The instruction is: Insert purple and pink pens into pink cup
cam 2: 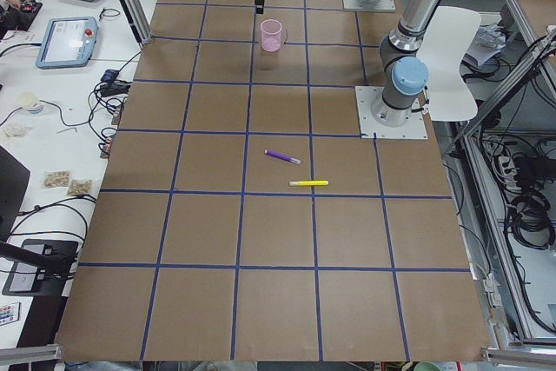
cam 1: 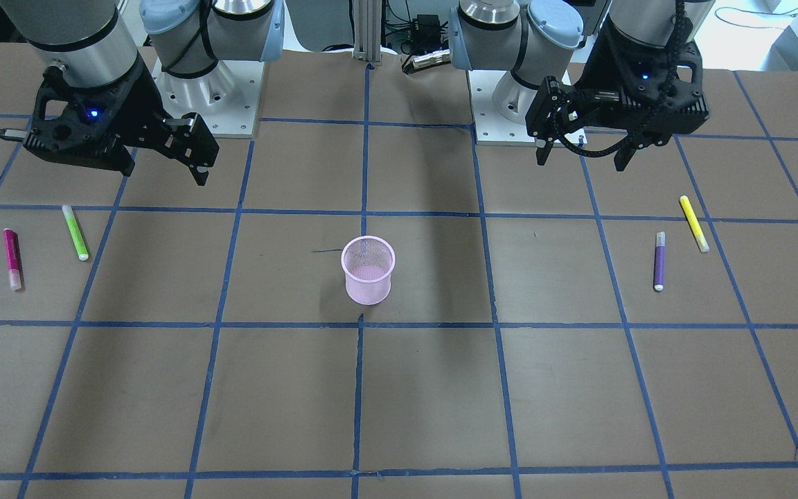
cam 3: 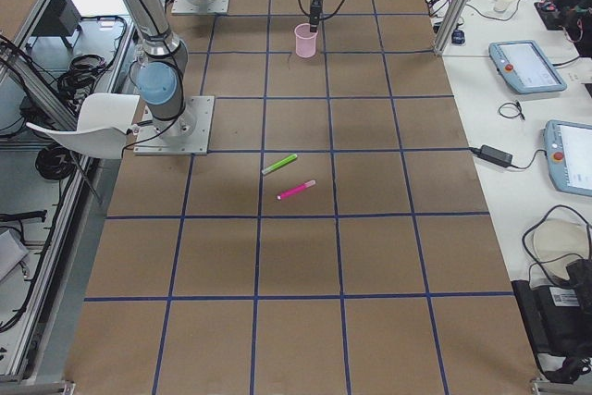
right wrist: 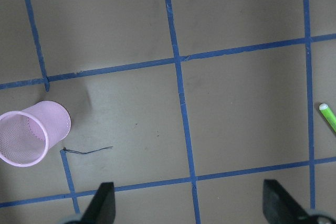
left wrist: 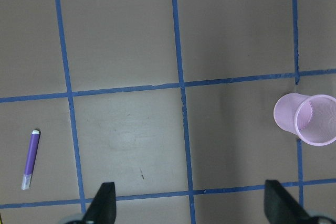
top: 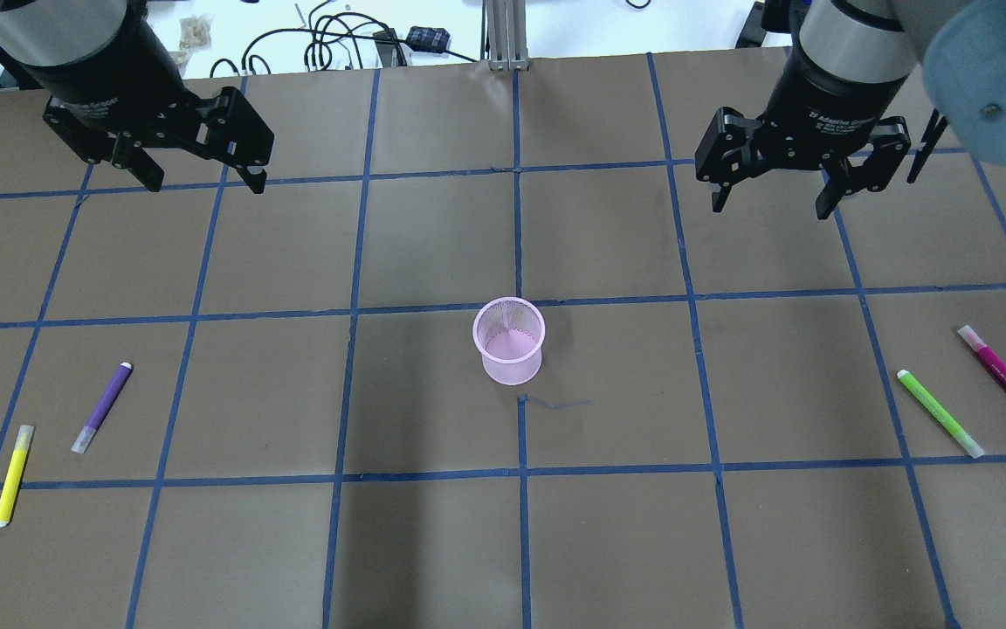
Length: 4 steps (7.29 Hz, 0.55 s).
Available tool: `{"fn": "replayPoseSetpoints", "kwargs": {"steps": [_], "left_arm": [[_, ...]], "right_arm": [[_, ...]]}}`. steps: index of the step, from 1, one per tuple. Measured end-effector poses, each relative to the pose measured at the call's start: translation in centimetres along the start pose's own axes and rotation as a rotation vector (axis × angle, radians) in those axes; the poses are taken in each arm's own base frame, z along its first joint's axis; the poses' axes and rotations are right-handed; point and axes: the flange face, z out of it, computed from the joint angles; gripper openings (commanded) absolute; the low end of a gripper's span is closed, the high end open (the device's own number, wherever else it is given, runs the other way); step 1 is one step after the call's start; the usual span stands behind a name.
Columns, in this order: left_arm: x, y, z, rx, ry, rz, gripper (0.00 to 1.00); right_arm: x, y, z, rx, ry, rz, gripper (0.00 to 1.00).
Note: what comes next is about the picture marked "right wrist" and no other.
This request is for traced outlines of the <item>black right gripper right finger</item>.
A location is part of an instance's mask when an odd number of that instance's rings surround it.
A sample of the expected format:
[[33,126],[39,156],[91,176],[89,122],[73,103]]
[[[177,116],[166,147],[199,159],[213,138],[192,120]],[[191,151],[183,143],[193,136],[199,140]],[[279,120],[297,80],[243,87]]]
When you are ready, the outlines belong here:
[[268,223],[310,223],[307,212],[275,179],[263,182],[263,214]]

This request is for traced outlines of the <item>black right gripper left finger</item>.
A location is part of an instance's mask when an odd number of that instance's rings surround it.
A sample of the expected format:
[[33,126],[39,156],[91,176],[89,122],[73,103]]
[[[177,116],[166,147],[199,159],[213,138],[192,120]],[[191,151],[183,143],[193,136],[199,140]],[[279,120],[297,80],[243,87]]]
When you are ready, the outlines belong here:
[[80,223],[114,223],[116,216],[114,183],[101,183]]

